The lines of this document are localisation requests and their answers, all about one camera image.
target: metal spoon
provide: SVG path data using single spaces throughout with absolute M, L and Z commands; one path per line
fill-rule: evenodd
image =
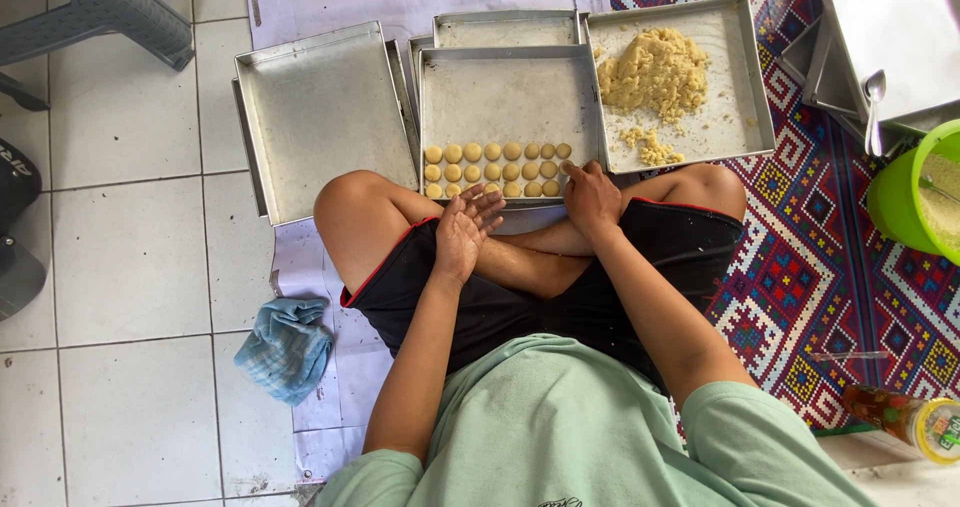
M 867 118 L 867 133 L 864 140 L 864 149 L 867 155 L 880 157 L 883 155 L 881 145 L 881 125 L 877 122 L 877 104 L 883 100 L 887 92 L 887 74 L 881 68 L 867 78 L 863 84 L 863 92 L 870 100 L 870 115 Z
M 960 204 L 960 199 L 957 199 L 957 198 L 954 197 L 952 194 L 948 194 L 948 193 L 945 192 L 942 188 L 939 188 L 939 187 L 937 187 L 937 185 L 933 184 L 933 175 L 931 175 L 931 174 L 929 174 L 929 173 L 928 173 L 928 174 L 922 174 L 922 175 L 920 175 L 920 176 L 919 176 L 919 181 L 917 182 L 917 185 L 918 185 L 920 188 L 929 188 L 930 190 L 932 190 L 932 191 L 934 191 L 934 192 L 939 192 L 939 193 L 942 194 L 945 198 L 947 198 L 947 199 L 949 199 L 949 200 L 953 200 L 953 202 L 954 202 L 955 204 Z

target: patterned mat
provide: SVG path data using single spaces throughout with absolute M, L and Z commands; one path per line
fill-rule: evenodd
M 615 10 L 692 0 L 610 0 Z M 866 192 L 882 163 L 773 60 L 822 10 L 820 0 L 750 0 L 776 151 L 726 162 L 747 187 L 743 240 L 706 312 L 764 390 L 818 434 L 862 429 L 840 403 L 868 383 L 960 400 L 960 271 L 880 235 Z M 885 350 L 880 360 L 810 354 Z

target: tiled floor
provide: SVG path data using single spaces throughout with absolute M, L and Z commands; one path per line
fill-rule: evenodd
M 0 0 L 0 26 L 65 1 Z M 290 409 L 233 363 L 274 251 L 230 84 L 246 0 L 165 1 L 183 71 L 115 33 L 0 69 L 53 107 L 0 96 L 47 191 L 12 233 L 50 273 L 0 322 L 3 507 L 300 504 Z

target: green bucket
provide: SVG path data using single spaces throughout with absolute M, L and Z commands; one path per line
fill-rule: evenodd
M 882 169 L 867 191 L 867 212 L 873 225 L 897 243 L 923 253 L 945 256 L 960 265 L 960 250 L 943 243 L 920 215 L 917 182 L 924 160 L 930 154 L 960 163 L 960 120 L 950 120 L 930 130 L 916 148 Z

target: dough crumbs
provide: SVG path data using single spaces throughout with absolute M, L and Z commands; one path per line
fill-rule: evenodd
M 707 101 L 707 54 L 676 28 L 652 28 L 633 37 L 619 59 L 597 67 L 604 106 L 653 109 L 675 125 Z
M 637 146 L 638 142 L 643 142 L 640 146 L 637 156 L 640 162 L 649 166 L 663 166 L 665 164 L 678 164 L 685 160 L 685 157 L 673 151 L 673 145 L 661 145 L 657 141 L 657 129 L 650 128 L 644 130 L 639 126 L 620 130 L 620 139 L 627 143 L 631 149 Z

